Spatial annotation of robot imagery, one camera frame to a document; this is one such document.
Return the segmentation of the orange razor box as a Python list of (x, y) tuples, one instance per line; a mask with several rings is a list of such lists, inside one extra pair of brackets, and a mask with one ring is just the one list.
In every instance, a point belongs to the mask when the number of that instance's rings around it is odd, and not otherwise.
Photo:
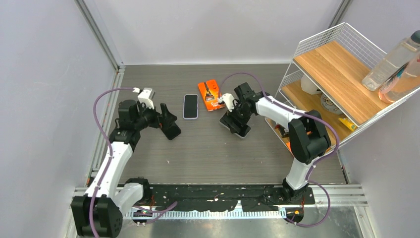
[(225, 104), (220, 104), (218, 102), (219, 86), (216, 80), (212, 79), (206, 82), (201, 82), (198, 84), (198, 89), (208, 112), (225, 107)]

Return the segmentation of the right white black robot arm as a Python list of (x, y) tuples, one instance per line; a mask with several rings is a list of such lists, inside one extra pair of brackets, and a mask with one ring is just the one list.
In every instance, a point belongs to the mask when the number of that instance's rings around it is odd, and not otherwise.
[(263, 116), (276, 123), (281, 135), (288, 138), (294, 157), (290, 172), (282, 182), (282, 197), (288, 203), (296, 203), (306, 192), (307, 174), (314, 160), (323, 156), (331, 146), (320, 113), (316, 110), (295, 110), (264, 92), (256, 93), (248, 83), (237, 86), (234, 92), (236, 97), (225, 93), (217, 100), (227, 108), (220, 123), (241, 138), (251, 130), (248, 121), (252, 115)]

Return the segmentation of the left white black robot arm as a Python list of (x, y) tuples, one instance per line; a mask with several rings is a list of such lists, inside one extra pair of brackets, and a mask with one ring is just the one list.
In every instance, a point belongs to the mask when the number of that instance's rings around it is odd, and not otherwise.
[(167, 139), (179, 136), (181, 129), (175, 123), (165, 103), (161, 111), (149, 109), (135, 100), (122, 101), (118, 106), (115, 128), (108, 136), (105, 159), (84, 195), (74, 196), (71, 210), (77, 234), (81, 237), (115, 238), (123, 227), (123, 216), (136, 204), (147, 205), (152, 199), (150, 184), (145, 178), (128, 179), (117, 191), (122, 172), (132, 157), (148, 127), (160, 129)]

